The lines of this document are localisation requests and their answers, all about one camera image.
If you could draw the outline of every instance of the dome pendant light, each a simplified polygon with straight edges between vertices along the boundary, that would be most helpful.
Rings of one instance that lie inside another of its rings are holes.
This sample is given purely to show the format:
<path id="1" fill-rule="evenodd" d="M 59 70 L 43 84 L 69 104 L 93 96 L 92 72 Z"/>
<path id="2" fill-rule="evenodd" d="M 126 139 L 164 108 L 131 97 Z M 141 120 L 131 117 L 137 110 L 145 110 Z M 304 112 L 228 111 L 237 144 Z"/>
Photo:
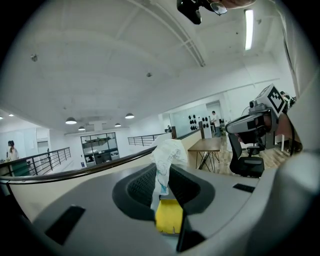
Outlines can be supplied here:
<path id="1" fill-rule="evenodd" d="M 132 119 L 132 118 L 134 118 L 135 116 L 134 116 L 134 114 L 132 114 L 132 113 L 128 113 L 128 114 L 126 114 L 126 116 L 125 116 L 125 118 L 126 119 Z"/>
<path id="2" fill-rule="evenodd" d="M 67 120 L 65 121 L 65 123 L 67 125 L 74 125 L 77 123 L 76 119 L 74 119 L 73 117 L 68 117 Z"/>

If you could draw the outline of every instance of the glass partition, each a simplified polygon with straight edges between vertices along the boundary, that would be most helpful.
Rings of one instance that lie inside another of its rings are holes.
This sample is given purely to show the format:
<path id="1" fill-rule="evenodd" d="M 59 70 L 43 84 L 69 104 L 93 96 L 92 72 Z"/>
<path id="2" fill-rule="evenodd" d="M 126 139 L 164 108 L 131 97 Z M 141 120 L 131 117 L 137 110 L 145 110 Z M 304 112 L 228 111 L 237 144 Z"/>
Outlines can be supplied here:
<path id="1" fill-rule="evenodd" d="M 82 136 L 81 143 L 87 167 L 119 158 L 115 132 Z"/>

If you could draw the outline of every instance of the black office chair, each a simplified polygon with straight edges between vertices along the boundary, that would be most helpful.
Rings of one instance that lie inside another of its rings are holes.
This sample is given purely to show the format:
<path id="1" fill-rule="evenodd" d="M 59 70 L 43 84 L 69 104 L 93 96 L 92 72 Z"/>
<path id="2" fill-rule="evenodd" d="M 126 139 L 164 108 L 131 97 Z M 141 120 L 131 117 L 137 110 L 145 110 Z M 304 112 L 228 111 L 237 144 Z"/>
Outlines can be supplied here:
<path id="1" fill-rule="evenodd" d="M 241 176 L 251 176 L 255 178 L 261 177 L 265 170 L 264 160 L 261 157 L 251 157 L 254 150 L 258 150 L 259 146 L 248 146 L 247 150 L 249 157 L 241 157 L 242 148 L 238 141 L 238 137 L 229 133 L 229 140 L 232 147 L 232 160 L 230 163 L 230 170 Z"/>

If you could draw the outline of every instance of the wooden table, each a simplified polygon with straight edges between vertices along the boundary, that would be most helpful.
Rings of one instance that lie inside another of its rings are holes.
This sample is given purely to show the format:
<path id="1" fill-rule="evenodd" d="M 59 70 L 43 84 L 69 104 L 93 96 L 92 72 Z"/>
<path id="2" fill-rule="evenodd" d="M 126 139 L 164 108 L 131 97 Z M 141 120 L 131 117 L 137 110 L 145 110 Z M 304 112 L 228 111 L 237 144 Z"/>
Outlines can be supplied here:
<path id="1" fill-rule="evenodd" d="M 206 161 L 204 160 L 204 157 L 203 157 L 204 154 L 201 155 L 201 153 L 200 153 L 200 152 L 208 152 L 212 170 L 214 170 L 214 172 L 216 172 L 215 158 L 220 163 L 219 155 L 218 155 L 218 152 L 220 152 L 220 147 L 221 147 L 221 138 L 220 137 L 199 139 L 192 147 L 190 147 L 188 149 L 189 152 L 196 152 L 195 168 L 197 168 L 198 153 L 199 153 L 202 160 L 204 161 L 206 167 L 210 171 Z M 212 154 L 213 165 L 211 162 L 210 153 Z"/>

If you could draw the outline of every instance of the yellow sponge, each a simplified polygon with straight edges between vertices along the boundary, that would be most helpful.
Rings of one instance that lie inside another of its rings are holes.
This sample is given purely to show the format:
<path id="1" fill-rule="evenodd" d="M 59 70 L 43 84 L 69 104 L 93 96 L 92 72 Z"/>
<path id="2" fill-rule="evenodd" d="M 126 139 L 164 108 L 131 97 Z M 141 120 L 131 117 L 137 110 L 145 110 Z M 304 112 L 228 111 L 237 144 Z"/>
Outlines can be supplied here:
<path id="1" fill-rule="evenodd" d="M 156 229 L 163 233 L 179 234 L 182 216 L 183 209 L 176 199 L 160 200 L 155 213 Z"/>

